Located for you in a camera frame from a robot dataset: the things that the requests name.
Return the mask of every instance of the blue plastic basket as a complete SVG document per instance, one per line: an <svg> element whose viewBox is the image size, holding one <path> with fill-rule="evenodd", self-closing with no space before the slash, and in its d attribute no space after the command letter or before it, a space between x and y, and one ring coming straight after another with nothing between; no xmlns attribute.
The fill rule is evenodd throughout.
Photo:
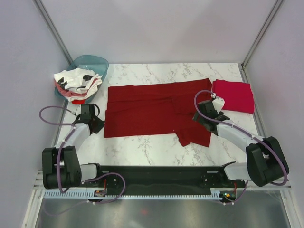
<svg viewBox="0 0 304 228"><path fill-rule="evenodd" d="M106 74L108 72L109 63L107 60L105 60L104 58L101 58L101 57L84 55L84 56L79 56L78 58L76 58L72 62L72 64L68 67L67 71L74 70L76 68L93 70L95 72L95 74L98 74L101 76L101 80L103 82L106 77ZM61 97L67 101L67 99L59 93L59 91L57 90L56 87L55 87L54 92L55 92L56 96ZM90 103L93 100L95 95L96 95L96 93L94 93L92 96L87 98L85 101L85 104Z"/></svg>

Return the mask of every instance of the gray floor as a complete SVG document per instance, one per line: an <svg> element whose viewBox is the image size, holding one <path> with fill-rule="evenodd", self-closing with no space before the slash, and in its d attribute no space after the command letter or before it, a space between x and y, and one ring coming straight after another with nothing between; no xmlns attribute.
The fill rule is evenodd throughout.
<svg viewBox="0 0 304 228"><path fill-rule="evenodd" d="M60 212L79 200L45 199ZM60 216L40 212L37 228L288 228L279 192L250 192L234 206L204 200L118 200L82 204Z"/></svg>

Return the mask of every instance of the white wall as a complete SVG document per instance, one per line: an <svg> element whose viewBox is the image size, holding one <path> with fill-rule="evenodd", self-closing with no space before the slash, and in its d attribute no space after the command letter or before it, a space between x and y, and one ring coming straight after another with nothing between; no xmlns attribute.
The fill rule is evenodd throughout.
<svg viewBox="0 0 304 228"><path fill-rule="evenodd" d="M242 62L275 0L42 0L72 58Z"/></svg>
<svg viewBox="0 0 304 228"><path fill-rule="evenodd" d="M278 138L304 214L304 1L284 2L247 66L268 135Z"/></svg>
<svg viewBox="0 0 304 228"><path fill-rule="evenodd" d="M41 153L55 128L39 110L61 105L53 74L68 64L31 0L10 0L0 8L0 227L21 226L41 168ZM45 114L58 121L59 111Z"/></svg>

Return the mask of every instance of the bright red fabric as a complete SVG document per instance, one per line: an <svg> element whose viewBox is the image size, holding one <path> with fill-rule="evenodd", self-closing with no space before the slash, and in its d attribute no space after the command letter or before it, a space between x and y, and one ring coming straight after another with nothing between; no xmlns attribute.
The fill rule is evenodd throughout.
<svg viewBox="0 0 304 228"><path fill-rule="evenodd" d="M248 83L215 80L212 91L225 100L224 110L250 114L255 110L253 94Z"/></svg>
<svg viewBox="0 0 304 228"><path fill-rule="evenodd" d="M170 84L114 86L108 88L105 138L176 133L182 146L209 146L210 132L193 121L194 96L211 90L209 79ZM200 94L198 101L210 99Z"/></svg>

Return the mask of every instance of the tabletop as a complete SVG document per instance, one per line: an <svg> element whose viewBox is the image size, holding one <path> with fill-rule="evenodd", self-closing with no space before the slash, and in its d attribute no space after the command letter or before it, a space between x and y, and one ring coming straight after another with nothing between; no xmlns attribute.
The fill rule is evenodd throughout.
<svg viewBox="0 0 304 228"><path fill-rule="evenodd" d="M241 82L241 74L236 63L215 64L113 64L92 103L100 107L99 118L105 119L109 86L151 85L160 83L186 82L209 78ZM74 111L78 105L69 103ZM251 114L224 111L236 124L257 134ZM63 123L72 123L75 116L65 113ZM59 140L69 132L70 127L62 127ZM231 142L211 135L210 147L190 143L182 147L176 134L141 135L104 138L104 129L92 134L77 151L80 164L89 162L101 165L159 165L159 166L211 166L228 162L245 162L246 155Z"/></svg>

